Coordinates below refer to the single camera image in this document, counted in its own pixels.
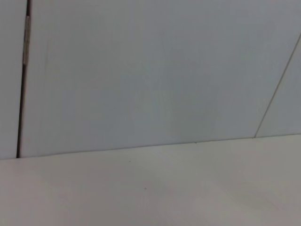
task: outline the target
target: metal hinge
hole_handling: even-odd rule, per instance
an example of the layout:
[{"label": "metal hinge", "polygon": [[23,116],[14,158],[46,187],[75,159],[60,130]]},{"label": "metal hinge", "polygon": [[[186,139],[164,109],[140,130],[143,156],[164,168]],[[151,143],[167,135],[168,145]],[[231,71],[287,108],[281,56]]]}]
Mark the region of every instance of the metal hinge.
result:
[{"label": "metal hinge", "polygon": [[28,63],[28,52],[29,52],[29,37],[30,37],[30,16],[25,18],[25,31],[24,31],[24,45],[23,45],[23,64]]}]

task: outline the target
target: white surface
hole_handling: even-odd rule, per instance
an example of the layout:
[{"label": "white surface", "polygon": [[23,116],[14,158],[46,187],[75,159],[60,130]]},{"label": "white surface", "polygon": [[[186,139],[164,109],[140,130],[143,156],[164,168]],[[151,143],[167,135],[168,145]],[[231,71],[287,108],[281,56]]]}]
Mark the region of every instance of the white surface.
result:
[{"label": "white surface", "polygon": [[34,0],[22,156],[253,137],[300,0]]},{"label": "white surface", "polygon": [[301,136],[0,161],[1,226],[299,226]]},{"label": "white surface", "polygon": [[17,149],[25,0],[0,0],[0,158]]},{"label": "white surface", "polygon": [[258,137],[301,133],[301,43],[279,85]]}]

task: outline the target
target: white floor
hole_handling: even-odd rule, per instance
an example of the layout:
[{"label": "white floor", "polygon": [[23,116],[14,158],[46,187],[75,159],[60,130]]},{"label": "white floor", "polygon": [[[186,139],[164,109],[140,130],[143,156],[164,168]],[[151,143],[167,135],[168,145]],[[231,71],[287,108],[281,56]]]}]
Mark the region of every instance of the white floor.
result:
[{"label": "white floor", "polygon": [[1,226],[299,226],[301,136],[0,161]]}]

